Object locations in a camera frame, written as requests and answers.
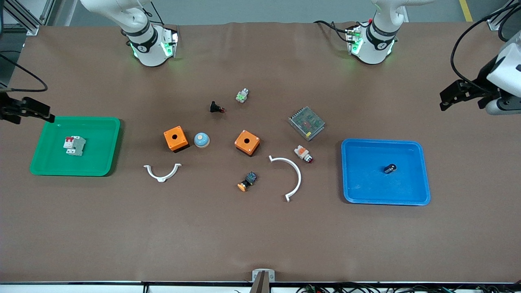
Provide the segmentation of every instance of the green led light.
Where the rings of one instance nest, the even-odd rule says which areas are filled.
[[[362,43],[363,43],[363,39],[358,38],[358,40],[356,40],[356,43],[353,44],[353,49],[351,50],[351,53],[358,54],[360,52]]]
[[[391,44],[389,45],[389,50],[387,51],[387,55],[391,54],[392,45],[394,45],[394,41],[392,41]]]
[[[161,47],[163,48],[163,51],[165,51],[165,55],[167,57],[172,56],[172,46],[170,46],[168,43],[161,42]]]
[[[132,45],[132,43],[130,44],[130,47],[132,48],[132,51],[134,52],[134,57],[139,58],[139,57],[138,57],[138,54],[135,52],[135,48],[134,48],[134,46]]]

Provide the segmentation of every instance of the green tray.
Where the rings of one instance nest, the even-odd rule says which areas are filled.
[[[31,173],[58,176],[105,176],[110,171],[121,123],[114,117],[56,116],[46,122]],[[82,156],[66,154],[65,137],[85,138]]]

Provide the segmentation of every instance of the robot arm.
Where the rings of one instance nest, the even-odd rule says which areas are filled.
[[[80,0],[87,10],[111,19],[129,38],[134,56],[146,66],[158,66],[175,56],[178,32],[152,25],[139,8],[151,0]]]
[[[486,91],[456,80],[440,93],[441,110],[480,97],[479,108],[490,115],[521,114],[521,31],[483,66],[473,83]]]
[[[391,53],[394,38],[404,21],[402,6],[418,6],[435,0],[371,0],[376,6],[372,22],[355,27],[348,33],[348,50],[362,62],[378,64]]]

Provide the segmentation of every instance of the metal mesh case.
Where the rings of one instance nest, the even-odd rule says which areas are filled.
[[[289,122],[307,141],[312,140],[326,125],[309,107],[300,109],[289,118]]]

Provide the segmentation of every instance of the floor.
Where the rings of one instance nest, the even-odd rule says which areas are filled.
[[[436,0],[424,6],[407,8],[411,22],[465,21],[460,2],[466,0]],[[473,21],[500,8],[506,0],[470,0],[468,8]],[[155,0],[165,23],[185,25],[217,25],[229,22],[313,22],[326,20],[344,22],[363,21],[372,17],[375,7],[369,0]],[[62,0],[57,6],[53,24],[60,26],[114,26],[111,20],[86,10],[78,0]],[[145,9],[153,13],[150,4]],[[505,36],[521,29],[521,13],[514,15],[505,25]],[[5,33],[0,39],[0,51],[21,50],[23,33]],[[16,61],[16,53],[6,53]],[[7,84],[13,66],[0,59],[0,82]]]

